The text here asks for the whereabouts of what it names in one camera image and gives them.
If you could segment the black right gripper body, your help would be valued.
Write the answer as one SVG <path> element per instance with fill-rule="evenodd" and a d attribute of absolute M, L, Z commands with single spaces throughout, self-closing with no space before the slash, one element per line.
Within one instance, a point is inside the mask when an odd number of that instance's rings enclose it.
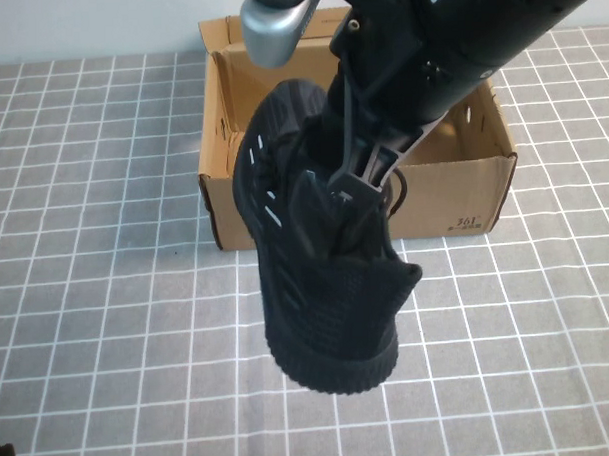
<path fill-rule="evenodd" d="M 375 199 L 451 105 L 448 49 L 412 10 L 393 18 L 352 10 L 330 48 L 339 67 L 309 154 L 331 193 Z"/>

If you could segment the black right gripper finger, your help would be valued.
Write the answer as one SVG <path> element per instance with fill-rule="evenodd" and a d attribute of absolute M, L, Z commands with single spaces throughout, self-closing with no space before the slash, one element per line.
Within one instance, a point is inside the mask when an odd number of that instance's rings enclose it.
<path fill-rule="evenodd" d="M 289 200 L 295 245 L 309 258 L 334 258 L 342 229 L 342 202 L 329 192 L 324 179 L 310 170 L 299 174 Z"/>
<path fill-rule="evenodd" d="M 364 195 L 339 192 L 340 226 L 337 253 L 378 251 L 379 192 L 367 190 Z"/>

